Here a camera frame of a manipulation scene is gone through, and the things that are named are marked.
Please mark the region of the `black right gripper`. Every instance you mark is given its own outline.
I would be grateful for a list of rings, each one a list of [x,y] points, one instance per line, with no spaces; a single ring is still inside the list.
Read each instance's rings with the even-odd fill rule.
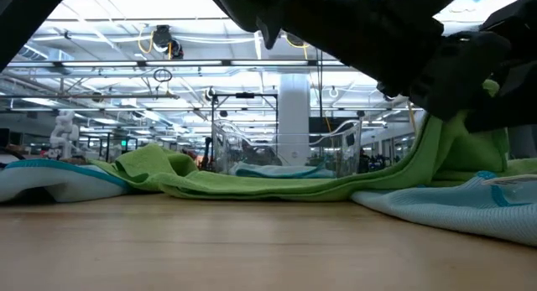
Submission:
[[[517,0],[492,13],[481,25],[507,39],[511,50],[493,73],[499,93],[465,119],[470,133],[537,124],[537,0]]]

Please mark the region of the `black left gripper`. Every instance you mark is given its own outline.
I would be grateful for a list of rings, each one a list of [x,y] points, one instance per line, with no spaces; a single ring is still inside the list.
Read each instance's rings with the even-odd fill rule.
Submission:
[[[454,0],[212,1],[241,29],[259,32],[266,49],[282,32],[294,35],[373,78],[383,94],[409,93],[442,120],[471,105],[510,51],[510,42],[492,32],[441,42],[444,26],[434,16]]]

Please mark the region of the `green microfiber towel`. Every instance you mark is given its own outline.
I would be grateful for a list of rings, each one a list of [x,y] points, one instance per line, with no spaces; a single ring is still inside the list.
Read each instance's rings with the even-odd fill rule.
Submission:
[[[466,183],[476,176],[478,170],[440,170],[434,176],[428,186],[450,187]],[[537,158],[512,159],[507,161],[504,171],[493,172],[497,177],[508,177],[521,174],[537,174]]]
[[[151,143],[124,153],[112,162],[89,160],[99,169],[125,181],[135,190],[177,196],[189,185],[188,178],[200,173],[195,161],[179,153]]]
[[[197,171],[167,174],[157,186],[181,199],[338,201],[359,190],[459,185],[482,171],[514,174],[506,130],[470,133],[464,126],[469,114],[460,111],[448,122],[426,116],[409,155],[376,172],[340,179],[265,179]]]

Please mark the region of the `light blue microfiber towel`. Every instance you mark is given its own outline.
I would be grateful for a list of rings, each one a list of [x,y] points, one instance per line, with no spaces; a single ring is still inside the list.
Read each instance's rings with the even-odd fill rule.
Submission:
[[[0,170],[0,202],[41,188],[59,203],[98,200],[130,191],[122,179],[96,165],[74,165],[50,159],[25,159]]]
[[[481,171],[450,187],[363,190],[351,200],[405,221],[537,247],[537,183],[486,185]]]
[[[333,179],[336,173],[319,166],[280,166],[236,163],[229,170],[230,175],[269,179]]]

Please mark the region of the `white paper towel tag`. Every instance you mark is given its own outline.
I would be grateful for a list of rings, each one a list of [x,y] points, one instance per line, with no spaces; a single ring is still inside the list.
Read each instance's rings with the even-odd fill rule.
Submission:
[[[486,185],[510,185],[523,183],[537,183],[537,174],[521,174],[509,177],[487,179],[482,182]]]

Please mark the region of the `clear plastic bin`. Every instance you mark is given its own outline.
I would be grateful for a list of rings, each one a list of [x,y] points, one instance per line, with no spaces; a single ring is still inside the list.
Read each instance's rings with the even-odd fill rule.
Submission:
[[[309,133],[310,152],[305,165],[319,166],[334,171],[336,178],[358,171],[362,123],[349,120],[330,133]],[[236,163],[280,165],[278,134],[246,133],[228,121],[212,125],[212,152],[214,170],[229,174]]]

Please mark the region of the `white square column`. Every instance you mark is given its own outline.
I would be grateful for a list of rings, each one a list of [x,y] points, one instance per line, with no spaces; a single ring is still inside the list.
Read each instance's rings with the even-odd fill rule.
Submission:
[[[309,156],[310,83],[305,74],[282,74],[279,87],[279,154],[290,166]]]

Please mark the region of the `overhead LED light bar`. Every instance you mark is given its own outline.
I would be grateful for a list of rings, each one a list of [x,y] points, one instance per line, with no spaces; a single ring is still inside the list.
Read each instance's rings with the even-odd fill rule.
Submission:
[[[344,67],[337,60],[140,60],[140,61],[17,61],[7,64],[15,68],[152,68],[152,67]]]

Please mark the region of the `white robot figure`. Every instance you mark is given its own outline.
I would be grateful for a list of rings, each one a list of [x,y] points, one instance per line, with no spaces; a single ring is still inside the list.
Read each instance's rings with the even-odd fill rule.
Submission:
[[[73,123],[74,111],[60,111],[55,118],[55,128],[50,135],[49,158],[71,158],[74,153],[79,153],[76,146],[79,141],[79,127]]]

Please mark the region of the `black background frame stand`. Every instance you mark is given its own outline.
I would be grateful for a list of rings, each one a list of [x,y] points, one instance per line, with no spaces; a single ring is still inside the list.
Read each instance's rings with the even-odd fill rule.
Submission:
[[[214,94],[211,97],[211,123],[279,124],[279,95],[252,92]]]

